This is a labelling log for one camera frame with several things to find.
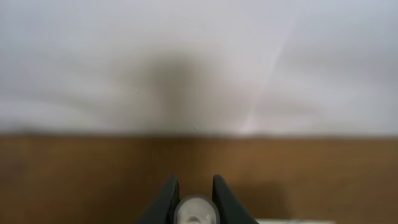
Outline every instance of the white fabric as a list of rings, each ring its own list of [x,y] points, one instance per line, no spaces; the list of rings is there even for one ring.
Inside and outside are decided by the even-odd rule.
[[[2,0],[0,131],[398,134],[395,0]]]

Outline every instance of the white sheet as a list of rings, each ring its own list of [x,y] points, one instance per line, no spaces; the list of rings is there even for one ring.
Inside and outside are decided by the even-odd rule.
[[[393,0],[2,0],[0,131],[398,134]]]

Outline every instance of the white wall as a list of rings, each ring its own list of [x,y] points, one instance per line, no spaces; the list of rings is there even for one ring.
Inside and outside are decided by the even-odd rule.
[[[394,0],[0,0],[0,131],[398,134]]]

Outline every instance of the wooden board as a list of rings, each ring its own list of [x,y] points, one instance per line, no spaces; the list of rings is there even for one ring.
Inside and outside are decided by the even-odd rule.
[[[0,138],[0,223],[134,223],[170,174],[256,218],[398,223],[394,139]]]

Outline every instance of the brown surface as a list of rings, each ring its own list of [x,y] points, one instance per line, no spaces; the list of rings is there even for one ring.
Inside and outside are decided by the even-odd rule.
[[[0,138],[0,223],[132,223],[172,173],[258,218],[398,223],[395,140],[58,137]]]

